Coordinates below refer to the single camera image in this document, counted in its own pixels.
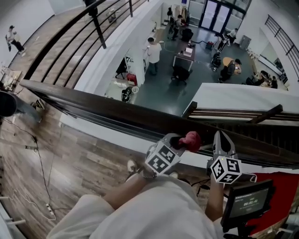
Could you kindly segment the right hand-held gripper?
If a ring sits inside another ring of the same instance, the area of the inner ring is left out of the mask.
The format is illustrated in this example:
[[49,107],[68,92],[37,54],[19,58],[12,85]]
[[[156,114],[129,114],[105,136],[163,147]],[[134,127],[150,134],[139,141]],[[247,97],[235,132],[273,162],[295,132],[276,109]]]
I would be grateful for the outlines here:
[[241,160],[235,152],[235,145],[223,131],[217,131],[214,135],[213,157],[207,161],[206,169],[217,183],[232,184],[242,175]]

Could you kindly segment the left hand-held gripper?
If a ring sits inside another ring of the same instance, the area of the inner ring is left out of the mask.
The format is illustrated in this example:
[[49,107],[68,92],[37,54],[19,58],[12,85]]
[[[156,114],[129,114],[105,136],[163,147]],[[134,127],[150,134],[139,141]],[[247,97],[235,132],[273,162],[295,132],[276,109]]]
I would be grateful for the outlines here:
[[164,174],[180,161],[185,148],[179,149],[179,139],[179,134],[169,133],[148,149],[145,164],[157,176]]

